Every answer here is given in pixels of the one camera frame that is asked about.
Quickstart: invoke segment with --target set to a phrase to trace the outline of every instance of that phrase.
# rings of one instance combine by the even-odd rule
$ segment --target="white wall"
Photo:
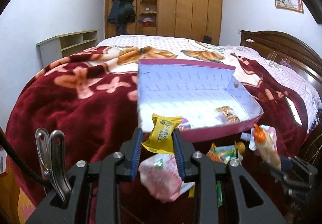
[[[0,126],[6,128],[25,84],[41,69],[36,43],[53,36],[99,30],[104,0],[11,0],[0,16]]]
[[[275,0],[223,0],[220,45],[240,45],[238,29],[286,32],[322,56],[322,26],[304,6],[304,14],[276,9]]]

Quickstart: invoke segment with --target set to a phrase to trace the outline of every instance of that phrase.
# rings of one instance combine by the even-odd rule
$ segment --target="red basket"
[[[142,27],[152,27],[153,26],[154,21],[144,21],[142,22]]]

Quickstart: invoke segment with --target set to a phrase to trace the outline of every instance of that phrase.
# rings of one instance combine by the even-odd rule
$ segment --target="orange cap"
[[[257,143],[263,143],[266,140],[266,134],[264,129],[258,126],[256,123],[254,124],[254,139]]]

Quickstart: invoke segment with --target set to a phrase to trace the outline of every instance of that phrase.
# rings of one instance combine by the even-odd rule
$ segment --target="pink box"
[[[182,116],[191,130],[186,141],[213,140],[250,129],[262,107],[233,76],[235,67],[218,62],[141,59],[138,70],[138,116],[143,132],[153,129],[152,114]],[[223,124],[216,108],[229,105],[240,122]]]

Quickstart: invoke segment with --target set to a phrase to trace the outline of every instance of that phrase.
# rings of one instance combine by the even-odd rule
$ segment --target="white cable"
[[[310,162],[314,157],[315,157],[315,159],[318,157],[318,153],[320,152],[321,148],[322,148],[322,145],[320,146],[320,148],[318,149],[318,151],[313,155],[313,157],[308,162]]]
[[[322,136],[322,133],[309,145],[308,149],[306,150],[304,156],[307,154],[307,152],[309,151],[309,148],[312,146],[312,144],[319,138]]]

